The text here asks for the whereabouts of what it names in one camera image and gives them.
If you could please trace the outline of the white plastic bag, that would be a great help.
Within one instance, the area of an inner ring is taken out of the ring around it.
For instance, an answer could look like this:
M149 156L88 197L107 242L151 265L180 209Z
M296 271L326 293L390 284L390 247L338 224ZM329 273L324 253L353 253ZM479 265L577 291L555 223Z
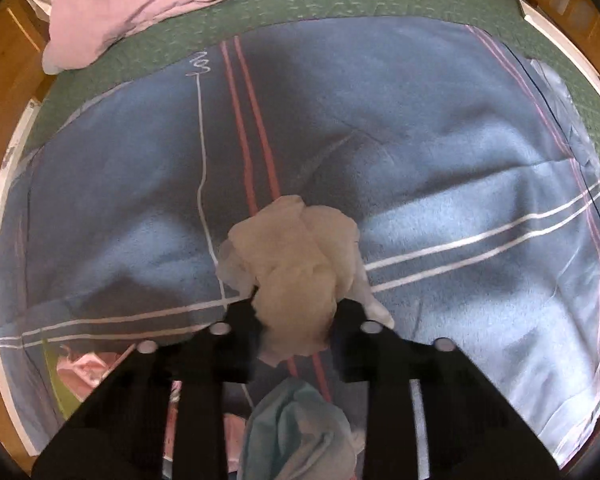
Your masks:
M394 319L372 294L354 220L329 206L283 196L235 224L221 245L216 275L249 297L265 332L259 359L269 366L327 348L337 304L362 304L366 318Z

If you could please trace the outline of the green paper scrap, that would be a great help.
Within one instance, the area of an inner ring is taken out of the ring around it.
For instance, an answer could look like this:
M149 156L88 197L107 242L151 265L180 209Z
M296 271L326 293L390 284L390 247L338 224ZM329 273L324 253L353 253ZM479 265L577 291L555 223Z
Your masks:
M52 385L52 390L58 405L58 410L60 411L62 417L65 420L67 420L80 406L81 401L62 382L58 374L58 354L52 348L50 348L50 345L47 343L46 340L43 340L42 348L47 374L50 378L50 384Z

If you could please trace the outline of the pink crumpled wrapper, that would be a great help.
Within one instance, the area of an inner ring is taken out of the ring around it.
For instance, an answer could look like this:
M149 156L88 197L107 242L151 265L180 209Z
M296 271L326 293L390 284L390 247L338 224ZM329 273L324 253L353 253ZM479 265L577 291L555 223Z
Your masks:
M61 356L56 373L76 400L82 402L134 349L135 344L131 344L122 353L88 352L80 356Z

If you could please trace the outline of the pale blue face mask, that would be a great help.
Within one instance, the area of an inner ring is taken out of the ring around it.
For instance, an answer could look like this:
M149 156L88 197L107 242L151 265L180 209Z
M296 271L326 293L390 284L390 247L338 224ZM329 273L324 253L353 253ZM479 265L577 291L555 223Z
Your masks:
M289 377L248 419L239 479L350 479L358 450L350 422L308 382Z

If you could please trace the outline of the blue striped blanket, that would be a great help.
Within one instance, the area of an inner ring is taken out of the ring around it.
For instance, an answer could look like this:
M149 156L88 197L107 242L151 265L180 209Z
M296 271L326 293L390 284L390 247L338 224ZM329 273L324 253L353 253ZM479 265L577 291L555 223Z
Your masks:
M23 159L0 233L0 358L33 452L44 354L219 318L234 224L297 195L352 218L404 338L455 340L559 465L600 412L600 159L545 64L426 18L276 25L78 108Z

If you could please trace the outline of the wooden bed headboard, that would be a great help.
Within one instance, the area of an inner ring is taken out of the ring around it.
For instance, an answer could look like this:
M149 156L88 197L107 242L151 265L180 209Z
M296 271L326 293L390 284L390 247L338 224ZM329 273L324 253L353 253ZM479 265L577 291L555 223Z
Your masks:
M0 179L31 120L46 40L27 0L0 2Z

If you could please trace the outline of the white flat panel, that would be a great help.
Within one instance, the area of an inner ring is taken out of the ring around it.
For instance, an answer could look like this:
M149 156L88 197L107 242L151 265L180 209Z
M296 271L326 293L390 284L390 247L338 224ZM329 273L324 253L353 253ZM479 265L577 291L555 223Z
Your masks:
M533 9L529 3L518 0L518 4L524 20L547 40L550 40L577 67L578 71L585 76L588 83L600 97L600 73L584 53L556 25L539 11Z

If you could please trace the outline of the green quilted mattress cover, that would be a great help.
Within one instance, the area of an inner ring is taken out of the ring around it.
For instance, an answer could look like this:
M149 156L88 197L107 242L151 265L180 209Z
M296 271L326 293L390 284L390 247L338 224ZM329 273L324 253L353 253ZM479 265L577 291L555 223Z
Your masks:
M151 26L114 44L84 70L60 74L24 150L31 153L40 148L72 113L96 96L242 32L311 18L410 15L479 27L554 68L565 81L600 158L600 97L558 47L522 18L518 0L225 0Z

